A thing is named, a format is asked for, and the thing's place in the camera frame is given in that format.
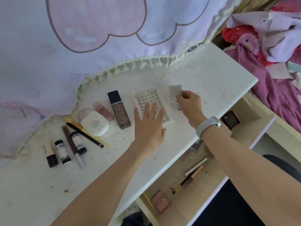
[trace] open drawer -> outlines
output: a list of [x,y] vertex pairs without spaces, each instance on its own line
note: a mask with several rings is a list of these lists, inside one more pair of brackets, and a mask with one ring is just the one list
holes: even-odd
[[[258,142],[275,120],[273,113],[265,116],[257,114],[243,98],[230,110],[240,121],[240,124],[232,129],[231,137],[249,148]],[[154,226],[192,225],[227,181],[226,174],[216,159],[207,152],[206,146],[201,150],[203,152],[198,153],[198,157],[206,157],[208,160],[203,164],[204,169],[186,188],[172,194],[175,179],[179,178],[177,184],[180,184],[184,176],[184,170],[181,168],[183,163],[178,159],[145,191],[151,199],[158,190],[162,190],[171,202],[166,211],[154,212],[144,195],[137,198],[137,204]]]

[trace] eyeliner pen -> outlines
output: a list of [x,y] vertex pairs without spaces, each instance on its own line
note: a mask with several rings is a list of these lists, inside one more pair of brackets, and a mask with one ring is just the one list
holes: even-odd
[[66,125],[68,125],[70,128],[73,128],[78,133],[82,134],[84,137],[86,137],[88,140],[90,140],[93,143],[95,143],[97,146],[100,146],[101,148],[103,148],[103,145],[101,143],[99,143],[97,140],[94,140],[91,136],[87,135],[86,133],[82,132],[80,129],[78,129],[77,127],[75,127],[73,124],[66,123]]

